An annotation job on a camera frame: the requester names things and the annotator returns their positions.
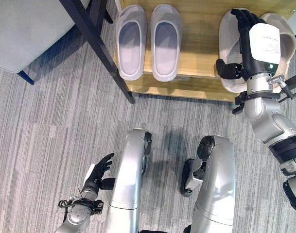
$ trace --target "white slipper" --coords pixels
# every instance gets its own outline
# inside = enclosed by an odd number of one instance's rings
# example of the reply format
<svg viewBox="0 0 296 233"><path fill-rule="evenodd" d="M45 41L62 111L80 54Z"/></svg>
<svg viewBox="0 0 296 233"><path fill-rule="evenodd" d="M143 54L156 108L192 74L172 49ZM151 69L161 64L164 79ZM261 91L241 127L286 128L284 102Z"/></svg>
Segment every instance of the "white slipper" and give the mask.
<svg viewBox="0 0 296 233"><path fill-rule="evenodd" d="M237 19L230 12L228 11L222 18L219 27L219 57L226 64L241 63L242 55L240 54L240 34L237 29ZM261 16L261 18L268 24L277 27L280 31L281 60L275 76L284 74L287 79L289 62L296 50L296 38L284 17L269 13ZM230 92L240 93L247 90L246 82L243 78L236 80L221 79L221 83ZM280 90L278 84L273 85L274 92L280 92Z"/></svg>
<svg viewBox="0 0 296 233"><path fill-rule="evenodd" d="M276 13L267 13L261 16L268 24L271 24L279 29L280 35L280 62L279 67L275 73L275 76L283 74L285 80L288 79L288 67L290 59L293 57L296 51L296 37L290 26L287 23L287 19ZM274 92L280 92L278 84L273 85Z"/></svg>
<svg viewBox="0 0 296 233"><path fill-rule="evenodd" d="M125 80L136 80L143 73L147 37L144 9L130 5L120 14L116 24L119 72Z"/></svg>
<svg viewBox="0 0 296 233"><path fill-rule="evenodd" d="M171 5L158 5L151 17L152 73L161 81L173 80L178 72L182 20Z"/></svg>

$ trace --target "wooden shelf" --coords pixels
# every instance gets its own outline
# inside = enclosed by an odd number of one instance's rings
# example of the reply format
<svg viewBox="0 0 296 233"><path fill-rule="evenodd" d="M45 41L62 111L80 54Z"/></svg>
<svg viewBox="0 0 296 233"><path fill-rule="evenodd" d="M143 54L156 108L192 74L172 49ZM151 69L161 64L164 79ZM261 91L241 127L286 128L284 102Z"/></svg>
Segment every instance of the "wooden shelf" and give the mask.
<svg viewBox="0 0 296 233"><path fill-rule="evenodd" d="M152 74L144 74L135 81L126 81L130 91L136 93L210 99L234 102L236 93L226 91L219 79L180 78L160 82Z"/></svg>
<svg viewBox="0 0 296 233"><path fill-rule="evenodd" d="M131 4L141 5L148 20L144 75L137 81L127 82L131 91L225 101L233 101L237 94L231 94L222 88L215 68L219 57L219 24L224 14L232 8L244 7L259 16L274 12L288 18L290 11L296 9L296 0L120 0L120 3L122 8ZM183 34L177 76L190 77L189 81L161 83L152 77L150 19L154 8L161 3L175 7L182 18ZM214 85L217 85L215 90L211 88Z"/></svg>

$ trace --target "gray carpet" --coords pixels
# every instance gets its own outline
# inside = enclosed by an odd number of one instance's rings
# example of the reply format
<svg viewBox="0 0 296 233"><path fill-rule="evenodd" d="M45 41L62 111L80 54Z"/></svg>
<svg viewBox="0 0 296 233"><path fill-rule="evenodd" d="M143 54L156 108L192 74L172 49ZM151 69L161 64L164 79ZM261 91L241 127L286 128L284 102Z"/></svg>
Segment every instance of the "gray carpet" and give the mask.
<svg viewBox="0 0 296 233"><path fill-rule="evenodd" d="M116 16L114 2L109 12ZM114 26L102 33L110 51ZM296 233L296 211L282 190L278 162L227 102L135 95L127 102L76 28L26 70L30 86L0 70L0 233L51 233L62 223L59 200L78 195L91 163L114 152L114 177L126 132L153 135L141 196L140 229L181 233L191 223L198 190L178 191L184 161L201 138L228 137L236 149L234 233ZM296 74L296 55L289 74ZM296 125L296 99L282 103ZM87 232L102 232L111 191L100 191L101 216Z"/></svg>

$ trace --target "sticker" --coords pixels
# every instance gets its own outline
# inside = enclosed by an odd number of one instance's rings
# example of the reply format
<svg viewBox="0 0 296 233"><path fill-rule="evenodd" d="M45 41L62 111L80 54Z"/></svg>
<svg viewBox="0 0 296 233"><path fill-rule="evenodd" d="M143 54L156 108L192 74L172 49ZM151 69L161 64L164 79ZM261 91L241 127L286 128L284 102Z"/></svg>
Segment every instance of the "sticker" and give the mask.
<svg viewBox="0 0 296 233"><path fill-rule="evenodd" d="M251 55L262 62L278 64L280 61L279 29L265 23L254 25L249 31Z"/></svg>

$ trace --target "chair seat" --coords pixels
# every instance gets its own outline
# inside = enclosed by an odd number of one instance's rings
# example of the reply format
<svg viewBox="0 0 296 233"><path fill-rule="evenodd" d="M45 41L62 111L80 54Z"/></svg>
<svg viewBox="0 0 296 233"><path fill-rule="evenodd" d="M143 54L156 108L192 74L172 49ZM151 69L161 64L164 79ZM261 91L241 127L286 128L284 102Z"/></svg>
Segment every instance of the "chair seat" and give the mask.
<svg viewBox="0 0 296 233"><path fill-rule="evenodd" d="M0 0L0 68L19 73L73 25L58 0Z"/></svg>

